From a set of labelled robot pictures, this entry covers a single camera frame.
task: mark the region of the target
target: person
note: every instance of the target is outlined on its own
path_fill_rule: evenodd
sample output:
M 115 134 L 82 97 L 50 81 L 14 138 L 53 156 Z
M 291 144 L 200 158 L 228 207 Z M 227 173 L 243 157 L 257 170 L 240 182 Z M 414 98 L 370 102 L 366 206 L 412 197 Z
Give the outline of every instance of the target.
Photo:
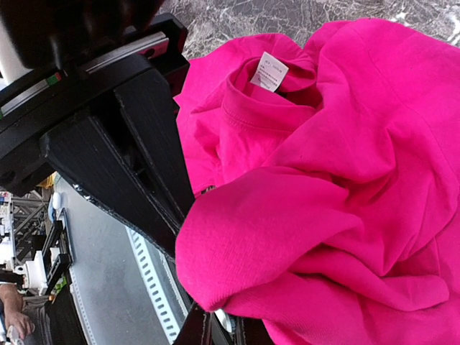
M 25 342 L 27 337 L 35 331 L 35 323 L 30 315 L 26 315 L 24 299 L 18 293 L 16 285 L 0 285 L 0 307 L 3 306 L 4 325 L 6 330 L 15 327 L 20 338 Z
M 24 345 L 86 345 L 69 285 L 51 302 L 47 296 L 23 298 L 14 284 L 0 283 L 0 312 L 6 329 L 14 326 Z

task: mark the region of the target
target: clothing tag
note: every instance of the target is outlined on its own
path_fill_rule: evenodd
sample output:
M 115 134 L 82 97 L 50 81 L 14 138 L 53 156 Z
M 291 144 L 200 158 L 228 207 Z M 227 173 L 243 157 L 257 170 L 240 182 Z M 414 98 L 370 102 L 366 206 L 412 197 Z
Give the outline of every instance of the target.
M 275 92 L 288 71 L 289 68 L 284 63 L 281 63 L 268 52 L 264 52 L 257 66 L 256 73 L 251 79 L 251 83 L 268 91 Z

